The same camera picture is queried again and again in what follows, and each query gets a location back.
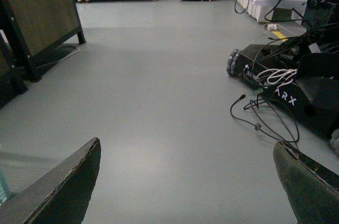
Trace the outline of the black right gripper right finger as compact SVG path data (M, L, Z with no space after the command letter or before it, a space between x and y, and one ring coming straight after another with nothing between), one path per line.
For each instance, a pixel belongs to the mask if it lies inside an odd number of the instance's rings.
M297 223L338 223L338 175L285 141L273 159Z

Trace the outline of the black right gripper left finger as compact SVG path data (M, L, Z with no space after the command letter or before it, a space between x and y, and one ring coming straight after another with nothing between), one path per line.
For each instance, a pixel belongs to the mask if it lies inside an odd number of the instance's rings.
M1 206L1 223L82 223L99 174L101 143L93 138Z

